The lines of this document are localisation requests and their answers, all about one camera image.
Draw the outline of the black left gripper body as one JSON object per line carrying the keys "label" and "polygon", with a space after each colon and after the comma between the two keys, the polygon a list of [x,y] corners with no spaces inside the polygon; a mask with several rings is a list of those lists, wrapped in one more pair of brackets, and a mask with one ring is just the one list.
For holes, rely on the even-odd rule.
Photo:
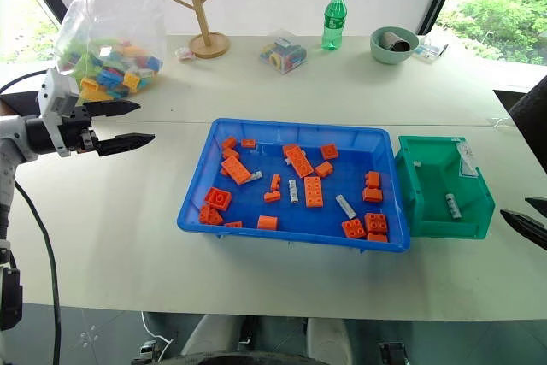
{"label": "black left gripper body", "polygon": [[59,132],[69,151],[78,153],[96,151],[98,138],[91,129],[91,119],[100,115],[100,103],[84,103],[73,108],[71,113],[62,117]]}

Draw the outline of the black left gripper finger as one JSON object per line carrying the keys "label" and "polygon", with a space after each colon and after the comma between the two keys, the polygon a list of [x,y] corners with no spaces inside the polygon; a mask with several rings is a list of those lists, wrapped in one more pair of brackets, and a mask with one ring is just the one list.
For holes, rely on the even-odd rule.
{"label": "black left gripper finger", "polygon": [[141,108],[138,103],[127,100],[87,102],[83,104],[83,107],[86,109],[90,117],[125,115]]}
{"label": "black left gripper finger", "polygon": [[96,152],[99,156],[110,156],[136,150],[150,143],[155,137],[154,134],[136,132],[116,135],[110,139],[98,140],[96,142]]}

